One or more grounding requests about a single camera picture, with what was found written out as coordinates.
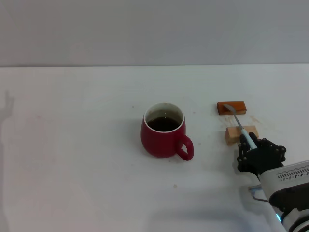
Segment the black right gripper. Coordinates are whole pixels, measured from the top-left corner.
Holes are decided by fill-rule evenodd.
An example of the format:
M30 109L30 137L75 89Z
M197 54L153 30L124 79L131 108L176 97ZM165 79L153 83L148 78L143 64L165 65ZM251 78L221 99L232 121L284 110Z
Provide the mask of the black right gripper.
M249 172L259 178L265 171L283 167L285 147L276 145L266 138L259 139L253 132L250 132L249 136L257 148L250 150L245 136L240 136L237 157L237 169L240 172Z

